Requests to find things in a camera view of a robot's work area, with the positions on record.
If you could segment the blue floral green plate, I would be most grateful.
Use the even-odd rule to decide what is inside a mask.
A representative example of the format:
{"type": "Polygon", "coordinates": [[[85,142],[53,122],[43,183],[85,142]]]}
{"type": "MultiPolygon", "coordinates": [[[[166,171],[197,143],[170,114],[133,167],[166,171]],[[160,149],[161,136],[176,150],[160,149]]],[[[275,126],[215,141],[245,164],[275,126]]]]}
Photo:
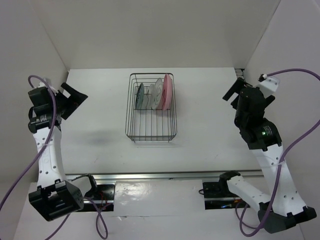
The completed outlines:
{"type": "Polygon", "coordinates": [[[141,83],[138,87],[137,93],[136,93],[136,99],[135,99],[135,109],[140,110],[143,101],[144,101],[144,95],[145,95],[145,86],[143,83],[141,83]]]}

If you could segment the pink plastic plate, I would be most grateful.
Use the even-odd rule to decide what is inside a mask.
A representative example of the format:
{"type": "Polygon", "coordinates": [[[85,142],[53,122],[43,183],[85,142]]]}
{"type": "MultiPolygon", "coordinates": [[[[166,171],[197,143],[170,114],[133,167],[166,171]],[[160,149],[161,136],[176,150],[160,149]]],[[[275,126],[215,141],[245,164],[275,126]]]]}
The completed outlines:
{"type": "Polygon", "coordinates": [[[168,110],[170,108],[171,99],[173,95],[173,80],[169,74],[164,76],[163,84],[162,84],[162,94],[160,103],[157,107],[159,110],[168,110]]]}

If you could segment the clear glass plate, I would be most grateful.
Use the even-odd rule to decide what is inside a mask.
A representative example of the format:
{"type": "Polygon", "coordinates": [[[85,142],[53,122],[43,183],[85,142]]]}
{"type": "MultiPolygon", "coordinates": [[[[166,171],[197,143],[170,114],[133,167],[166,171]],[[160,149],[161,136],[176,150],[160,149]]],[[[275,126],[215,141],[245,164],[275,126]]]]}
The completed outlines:
{"type": "Polygon", "coordinates": [[[153,104],[153,90],[154,90],[155,85],[151,84],[148,87],[148,91],[147,91],[147,104],[146,104],[146,109],[147,110],[151,110],[152,109],[152,104],[153,104]]]}

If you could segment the white plate dark rim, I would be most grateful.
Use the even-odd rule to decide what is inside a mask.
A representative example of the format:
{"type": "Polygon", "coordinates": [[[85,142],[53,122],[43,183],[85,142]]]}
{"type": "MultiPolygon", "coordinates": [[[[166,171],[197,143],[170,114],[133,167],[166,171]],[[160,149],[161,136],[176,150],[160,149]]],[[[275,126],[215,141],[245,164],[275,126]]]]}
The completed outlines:
{"type": "Polygon", "coordinates": [[[163,81],[161,78],[158,78],[153,89],[152,89],[152,100],[151,100],[151,109],[156,110],[161,102],[163,92],[163,81]]]}

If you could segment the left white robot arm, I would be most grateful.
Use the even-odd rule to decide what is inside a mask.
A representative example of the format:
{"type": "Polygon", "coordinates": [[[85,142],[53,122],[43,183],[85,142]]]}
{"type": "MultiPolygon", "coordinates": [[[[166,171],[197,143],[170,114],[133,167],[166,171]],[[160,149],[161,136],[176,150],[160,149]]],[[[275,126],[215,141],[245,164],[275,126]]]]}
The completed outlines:
{"type": "Polygon", "coordinates": [[[36,191],[29,193],[29,203],[48,222],[82,210],[84,198],[97,197],[99,187],[91,174],[67,180],[61,152],[61,122],[88,98],[67,83],[62,83],[69,96],[61,91],[51,97],[48,88],[41,85],[28,92],[33,104],[28,113],[28,128],[33,134],[38,159],[36,191]]]}

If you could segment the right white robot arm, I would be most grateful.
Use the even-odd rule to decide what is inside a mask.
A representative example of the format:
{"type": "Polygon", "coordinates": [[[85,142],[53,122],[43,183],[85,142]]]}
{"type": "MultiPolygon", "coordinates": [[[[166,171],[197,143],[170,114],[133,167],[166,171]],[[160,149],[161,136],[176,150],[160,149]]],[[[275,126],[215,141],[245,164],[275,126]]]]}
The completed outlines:
{"type": "Polygon", "coordinates": [[[234,194],[255,210],[259,225],[256,233],[265,229],[274,234],[295,227],[317,217],[316,210],[307,206],[294,184],[285,161],[281,136],[274,123],[264,116],[265,109],[274,100],[279,80],[264,75],[258,85],[252,86],[239,77],[223,100],[231,102],[236,110],[234,124],[242,139],[256,157],[271,194],[266,194],[248,183],[239,172],[228,171],[220,175],[218,190],[223,196],[234,194]]]}

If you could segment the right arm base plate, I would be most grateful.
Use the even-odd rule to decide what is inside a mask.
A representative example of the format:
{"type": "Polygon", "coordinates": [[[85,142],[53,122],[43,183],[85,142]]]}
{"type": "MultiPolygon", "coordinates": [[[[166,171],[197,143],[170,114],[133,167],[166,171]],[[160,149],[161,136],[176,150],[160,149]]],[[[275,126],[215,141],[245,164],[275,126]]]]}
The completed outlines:
{"type": "Polygon", "coordinates": [[[198,191],[204,197],[205,210],[244,208],[246,203],[233,193],[222,190],[219,182],[203,182],[198,191]]]}

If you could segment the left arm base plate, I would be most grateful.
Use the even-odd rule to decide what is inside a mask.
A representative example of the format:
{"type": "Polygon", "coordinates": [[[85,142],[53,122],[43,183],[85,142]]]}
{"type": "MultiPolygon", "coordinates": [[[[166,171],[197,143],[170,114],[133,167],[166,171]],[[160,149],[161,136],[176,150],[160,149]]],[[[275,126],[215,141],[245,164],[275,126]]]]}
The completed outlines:
{"type": "Polygon", "coordinates": [[[115,199],[114,183],[98,184],[95,191],[91,190],[84,196],[94,201],[97,207],[103,212],[114,211],[114,199],[115,199]]]}

